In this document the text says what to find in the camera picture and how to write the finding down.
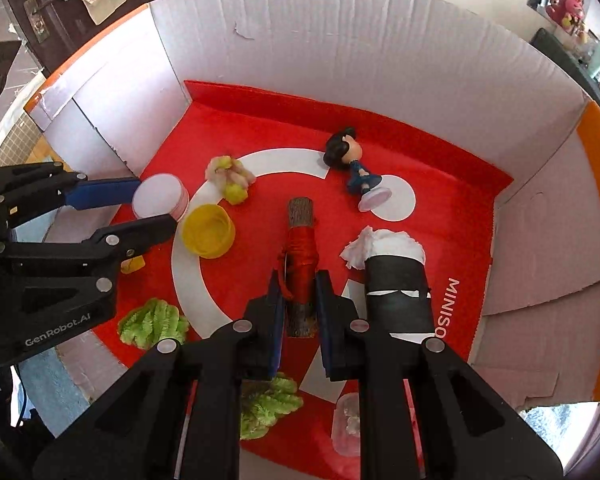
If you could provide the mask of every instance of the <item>white tissue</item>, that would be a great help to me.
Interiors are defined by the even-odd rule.
[[[353,267],[362,270],[365,268],[365,260],[380,254],[413,258],[423,265],[425,262],[422,246],[404,231],[374,231],[369,226],[362,229],[358,238],[344,248],[340,257],[347,262],[347,269]]]

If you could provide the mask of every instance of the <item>doll figurine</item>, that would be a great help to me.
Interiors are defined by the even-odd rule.
[[[358,209],[371,211],[391,198],[391,190],[379,186],[382,177],[370,173],[362,164],[362,147],[356,141],[354,128],[345,128],[327,140],[322,160],[330,168],[349,170],[351,178],[347,182],[347,190],[352,194],[361,194]]]

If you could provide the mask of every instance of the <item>red string wrapped stick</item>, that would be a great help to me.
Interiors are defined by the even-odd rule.
[[[307,197],[288,204],[289,231],[278,258],[278,281],[286,301],[286,334],[313,337],[318,323],[314,302],[318,251],[314,236],[314,203]]]

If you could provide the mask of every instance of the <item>blue dress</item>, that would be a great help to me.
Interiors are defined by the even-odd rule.
[[[360,175],[358,173],[360,170],[365,170],[368,175]],[[347,190],[352,194],[365,194],[382,182],[380,175],[371,173],[358,160],[354,160],[349,164],[349,171],[351,172],[351,178],[347,182]]]

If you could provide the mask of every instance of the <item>yellow and pink fuzzy toy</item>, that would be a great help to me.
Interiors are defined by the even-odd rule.
[[[247,189],[256,177],[236,158],[215,156],[206,167],[205,178],[212,182],[231,205],[247,200]]]

